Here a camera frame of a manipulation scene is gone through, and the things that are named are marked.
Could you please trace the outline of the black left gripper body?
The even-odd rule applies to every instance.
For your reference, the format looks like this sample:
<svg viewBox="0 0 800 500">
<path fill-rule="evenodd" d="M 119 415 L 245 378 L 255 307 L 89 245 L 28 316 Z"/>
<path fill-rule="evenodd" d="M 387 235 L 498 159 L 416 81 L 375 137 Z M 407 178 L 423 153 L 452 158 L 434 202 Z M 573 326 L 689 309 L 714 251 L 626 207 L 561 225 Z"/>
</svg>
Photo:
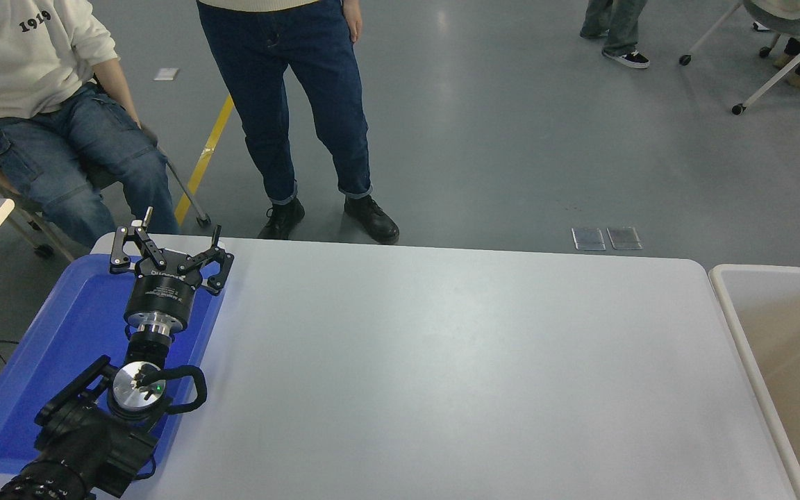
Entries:
<svg viewBox="0 0 800 500">
<path fill-rule="evenodd" d="M 124 311 L 126 321 L 142 321 L 154 313 L 172 318 L 172 321 L 190 319 L 194 296 L 202 282 L 198 269 L 182 275 L 178 266 L 187 265 L 190 256 L 165 248 L 162 250 L 165 268 L 159 270 L 158 259 L 142 256 L 135 264 L 136 282 Z"/>
</svg>

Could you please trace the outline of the person's left hand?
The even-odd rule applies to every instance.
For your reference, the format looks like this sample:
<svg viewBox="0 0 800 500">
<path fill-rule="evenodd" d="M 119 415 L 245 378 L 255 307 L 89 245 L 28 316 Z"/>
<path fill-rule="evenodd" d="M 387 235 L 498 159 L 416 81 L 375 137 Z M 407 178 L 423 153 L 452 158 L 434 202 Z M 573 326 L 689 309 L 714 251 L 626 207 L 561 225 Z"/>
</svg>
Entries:
<svg viewBox="0 0 800 500">
<path fill-rule="evenodd" d="M 364 20 L 359 0 L 344 0 L 342 1 L 342 14 L 347 28 L 349 29 L 349 37 L 352 44 L 356 44 L 362 37 L 364 31 Z"/>
</svg>

